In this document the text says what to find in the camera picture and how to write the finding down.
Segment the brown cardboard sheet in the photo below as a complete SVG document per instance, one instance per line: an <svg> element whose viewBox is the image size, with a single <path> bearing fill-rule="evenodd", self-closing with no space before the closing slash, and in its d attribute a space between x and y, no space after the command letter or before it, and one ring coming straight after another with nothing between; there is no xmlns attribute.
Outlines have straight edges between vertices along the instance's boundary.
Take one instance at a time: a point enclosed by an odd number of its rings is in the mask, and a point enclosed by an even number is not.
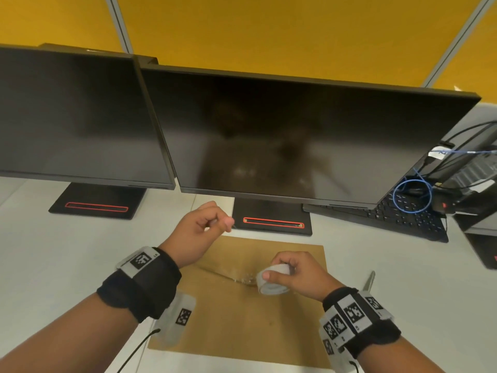
<svg viewBox="0 0 497 373"><path fill-rule="evenodd" d="M326 269L324 247L222 236L195 264L181 269L180 292L196 299L174 347L153 336L148 348L194 355L330 369L319 335L322 305L288 292L263 295L256 275L278 252L307 251Z"/></svg>

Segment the gray partition post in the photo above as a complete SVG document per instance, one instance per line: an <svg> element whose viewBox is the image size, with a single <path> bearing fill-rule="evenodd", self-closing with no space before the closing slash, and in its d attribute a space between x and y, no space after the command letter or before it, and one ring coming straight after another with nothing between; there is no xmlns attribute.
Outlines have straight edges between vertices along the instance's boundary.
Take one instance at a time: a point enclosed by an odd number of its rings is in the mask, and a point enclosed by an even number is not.
<svg viewBox="0 0 497 373"><path fill-rule="evenodd" d="M431 88L435 86L439 77L441 77L450 62L455 58L464 43L469 39L473 31L483 20L496 1L497 0L481 0L478 3L454 39L450 42L438 62L435 64L427 78L423 81L421 87Z"/></svg>
<svg viewBox="0 0 497 373"><path fill-rule="evenodd" d="M118 0L105 0L123 52L133 54L133 48Z"/></svg>

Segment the black wristband with marker tags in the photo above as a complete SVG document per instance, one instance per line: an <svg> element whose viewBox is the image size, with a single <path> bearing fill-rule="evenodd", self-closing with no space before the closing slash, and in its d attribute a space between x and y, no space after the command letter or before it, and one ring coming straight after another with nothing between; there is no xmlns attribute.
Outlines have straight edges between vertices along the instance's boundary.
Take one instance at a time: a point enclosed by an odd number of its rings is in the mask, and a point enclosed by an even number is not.
<svg viewBox="0 0 497 373"><path fill-rule="evenodd" d="M144 246L118 263L96 294L109 307L129 310L138 323L158 320L174 300L181 278L166 252Z"/></svg>
<svg viewBox="0 0 497 373"><path fill-rule="evenodd" d="M320 336L328 355L348 351L353 359L372 345L388 345L401 337L393 316L368 291L343 287L322 301Z"/></svg>

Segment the person's left hand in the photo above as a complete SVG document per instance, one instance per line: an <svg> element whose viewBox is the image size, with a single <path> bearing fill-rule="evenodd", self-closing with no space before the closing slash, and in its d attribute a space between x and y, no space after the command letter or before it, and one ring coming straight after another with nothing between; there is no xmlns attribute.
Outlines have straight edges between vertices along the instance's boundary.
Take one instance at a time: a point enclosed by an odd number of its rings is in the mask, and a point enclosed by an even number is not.
<svg viewBox="0 0 497 373"><path fill-rule="evenodd" d="M208 222L219 216L229 215L215 201L203 204L187 213L158 249L168 254L180 269L194 264L223 235L209 232Z"/></svg>

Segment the wide black computer monitor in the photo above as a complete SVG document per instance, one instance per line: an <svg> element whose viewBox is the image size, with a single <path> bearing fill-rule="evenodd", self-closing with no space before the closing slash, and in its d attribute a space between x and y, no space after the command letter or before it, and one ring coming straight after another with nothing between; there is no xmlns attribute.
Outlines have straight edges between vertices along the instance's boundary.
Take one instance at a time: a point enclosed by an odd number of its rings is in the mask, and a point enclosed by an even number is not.
<svg viewBox="0 0 497 373"><path fill-rule="evenodd" d="M183 192L372 208L474 92L142 64Z"/></svg>

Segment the black monitor stand base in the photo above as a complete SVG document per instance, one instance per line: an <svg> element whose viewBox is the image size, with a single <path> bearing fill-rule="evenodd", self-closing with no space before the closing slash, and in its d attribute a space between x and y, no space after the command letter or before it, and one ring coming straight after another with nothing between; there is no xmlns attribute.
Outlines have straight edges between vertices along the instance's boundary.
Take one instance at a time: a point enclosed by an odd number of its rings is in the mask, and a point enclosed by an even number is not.
<svg viewBox="0 0 497 373"><path fill-rule="evenodd" d="M456 213L454 219L483 266L497 271L497 211L488 215Z"/></svg>
<svg viewBox="0 0 497 373"><path fill-rule="evenodd" d="M237 230L313 235L310 213L302 204L235 198L232 217Z"/></svg>
<svg viewBox="0 0 497 373"><path fill-rule="evenodd" d="M133 219L146 188L70 183L49 208L52 214Z"/></svg>

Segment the clear tape roll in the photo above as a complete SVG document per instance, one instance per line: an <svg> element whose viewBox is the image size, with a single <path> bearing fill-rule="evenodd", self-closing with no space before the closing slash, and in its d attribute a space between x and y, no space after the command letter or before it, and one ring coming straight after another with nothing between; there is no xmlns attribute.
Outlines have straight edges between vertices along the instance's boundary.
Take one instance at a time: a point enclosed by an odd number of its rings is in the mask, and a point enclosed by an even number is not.
<svg viewBox="0 0 497 373"><path fill-rule="evenodd" d="M262 275L265 271L274 271L284 275L291 276L294 274L295 271L295 269L291 265L287 263L272 265L260 271L256 276L258 291L262 295L283 295L289 292L288 287L276 283L270 283L264 280Z"/></svg>

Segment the black keyboard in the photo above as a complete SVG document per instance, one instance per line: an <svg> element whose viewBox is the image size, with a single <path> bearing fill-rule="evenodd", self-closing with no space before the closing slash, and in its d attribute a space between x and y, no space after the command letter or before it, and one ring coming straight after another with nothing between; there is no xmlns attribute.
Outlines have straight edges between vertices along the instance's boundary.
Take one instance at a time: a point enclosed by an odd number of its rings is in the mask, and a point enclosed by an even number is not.
<svg viewBox="0 0 497 373"><path fill-rule="evenodd" d="M390 193L373 209L303 204L303 210L432 242L448 243L442 216L430 206L419 213L408 213L421 210L424 206L425 203L416 197Z"/></svg>

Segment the person's left forearm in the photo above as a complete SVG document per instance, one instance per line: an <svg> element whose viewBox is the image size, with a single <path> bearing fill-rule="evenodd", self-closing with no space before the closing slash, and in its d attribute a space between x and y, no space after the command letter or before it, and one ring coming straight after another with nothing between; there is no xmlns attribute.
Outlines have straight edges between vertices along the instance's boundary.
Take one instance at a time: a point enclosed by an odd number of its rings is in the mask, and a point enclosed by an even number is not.
<svg viewBox="0 0 497 373"><path fill-rule="evenodd" d="M0 358L0 373L105 373L138 325L94 293Z"/></svg>

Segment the black docking device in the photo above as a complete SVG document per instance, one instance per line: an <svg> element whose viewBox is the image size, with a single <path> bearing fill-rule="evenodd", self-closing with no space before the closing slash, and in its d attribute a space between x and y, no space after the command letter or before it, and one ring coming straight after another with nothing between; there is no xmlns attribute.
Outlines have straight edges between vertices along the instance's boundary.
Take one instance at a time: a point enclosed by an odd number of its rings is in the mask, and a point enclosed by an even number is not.
<svg viewBox="0 0 497 373"><path fill-rule="evenodd" d="M486 214L497 208L497 120L464 128L433 148L439 160L425 175L431 209L440 215Z"/></svg>

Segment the person's right forearm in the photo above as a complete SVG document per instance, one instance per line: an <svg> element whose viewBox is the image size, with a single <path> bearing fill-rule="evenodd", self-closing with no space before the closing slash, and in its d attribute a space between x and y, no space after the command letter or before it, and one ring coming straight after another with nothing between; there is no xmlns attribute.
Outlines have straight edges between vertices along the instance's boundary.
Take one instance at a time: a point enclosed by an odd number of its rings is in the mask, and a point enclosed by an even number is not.
<svg viewBox="0 0 497 373"><path fill-rule="evenodd" d="M366 347L357 362L364 373L446 373L404 337Z"/></svg>

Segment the person's right hand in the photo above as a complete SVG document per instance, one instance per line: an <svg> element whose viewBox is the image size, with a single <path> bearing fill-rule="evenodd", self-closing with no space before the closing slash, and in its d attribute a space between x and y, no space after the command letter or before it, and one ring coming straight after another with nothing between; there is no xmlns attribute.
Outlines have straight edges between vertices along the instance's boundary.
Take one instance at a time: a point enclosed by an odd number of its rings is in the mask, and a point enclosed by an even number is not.
<svg viewBox="0 0 497 373"><path fill-rule="evenodd" d="M333 291L345 287L331 276L309 252L279 252L271 264L281 263L291 265L295 271L291 276L282 274L282 283L277 284L288 287L307 298L322 302Z"/></svg>

